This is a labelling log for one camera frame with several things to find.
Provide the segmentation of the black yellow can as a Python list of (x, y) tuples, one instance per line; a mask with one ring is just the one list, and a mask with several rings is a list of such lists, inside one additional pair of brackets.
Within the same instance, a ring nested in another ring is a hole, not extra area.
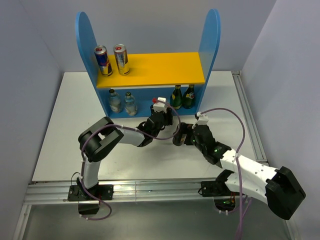
[(176, 131), (175, 131), (175, 135), (172, 139), (172, 143), (175, 146), (181, 146), (187, 136), (187, 124), (185, 122), (182, 122), (180, 125), (177, 126)]

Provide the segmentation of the clear Chang bottle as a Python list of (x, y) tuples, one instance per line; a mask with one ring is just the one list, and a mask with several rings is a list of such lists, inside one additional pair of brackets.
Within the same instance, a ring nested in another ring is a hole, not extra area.
[(124, 98), (125, 110), (130, 116), (135, 116), (138, 111), (138, 107), (136, 104), (135, 97), (131, 94), (131, 92), (127, 91), (125, 93)]
[(109, 102), (110, 109), (114, 113), (122, 112), (123, 105), (122, 105), (121, 96), (112, 88), (109, 90), (108, 102)]

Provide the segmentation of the silver gold Red Bull can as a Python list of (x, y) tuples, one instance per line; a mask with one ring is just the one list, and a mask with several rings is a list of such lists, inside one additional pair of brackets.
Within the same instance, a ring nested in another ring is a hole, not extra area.
[(116, 44), (113, 47), (113, 52), (119, 74), (122, 76), (127, 75), (130, 72), (130, 67), (126, 46), (123, 44)]

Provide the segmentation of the blue silver Red Bull can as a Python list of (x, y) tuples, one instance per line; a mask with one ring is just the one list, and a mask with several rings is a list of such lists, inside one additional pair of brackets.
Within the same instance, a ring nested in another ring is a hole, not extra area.
[(104, 45), (96, 46), (94, 48), (94, 55), (101, 74), (110, 76), (113, 73), (113, 69), (109, 60), (107, 48)]

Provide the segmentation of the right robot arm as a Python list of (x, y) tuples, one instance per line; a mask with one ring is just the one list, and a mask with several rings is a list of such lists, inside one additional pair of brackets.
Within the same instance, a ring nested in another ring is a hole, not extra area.
[(196, 147), (212, 165), (222, 169), (215, 180), (201, 182), (203, 197), (227, 196), (242, 193), (268, 205), (278, 217), (289, 220), (306, 193), (293, 172), (282, 166), (277, 169), (237, 155), (236, 151), (214, 139), (207, 125), (181, 123), (173, 144)]

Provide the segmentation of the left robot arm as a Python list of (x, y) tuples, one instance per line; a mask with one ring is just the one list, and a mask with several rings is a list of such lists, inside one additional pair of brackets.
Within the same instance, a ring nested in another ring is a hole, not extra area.
[(173, 108), (169, 104), (156, 102), (150, 111), (150, 117), (136, 128), (117, 125), (106, 116), (80, 134), (82, 164), (77, 185), (85, 200), (97, 199), (101, 161), (117, 144), (145, 147), (158, 139), (158, 134), (166, 126), (173, 124)]

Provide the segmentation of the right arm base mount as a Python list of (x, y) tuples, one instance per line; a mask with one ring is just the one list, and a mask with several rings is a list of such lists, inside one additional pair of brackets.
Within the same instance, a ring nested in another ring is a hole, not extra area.
[(230, 191), (223, 182), (202, 181), (198, 194), (204, 198), (212, 197), (218, 211), (228, 213), (236, 208), (236, 194)]

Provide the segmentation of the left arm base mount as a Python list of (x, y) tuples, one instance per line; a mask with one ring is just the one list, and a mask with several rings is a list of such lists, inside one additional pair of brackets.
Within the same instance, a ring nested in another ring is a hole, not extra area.
[[(88, 192), (95, 198), (103, 201), (110, 201), (113, 199), (114, 186), (112, 184), (97, 184), (90, 188)], [(78, 213), (80, 215), (92, 216), (96, 215), (100, 209), (100, 203), (83, 203), (89, 201), (96, 201), (96, 199), (89, 196), (82, 188), (82, 185), (76, 184), (69, 187), (67, 196), (68, 202), (78, 202)]]

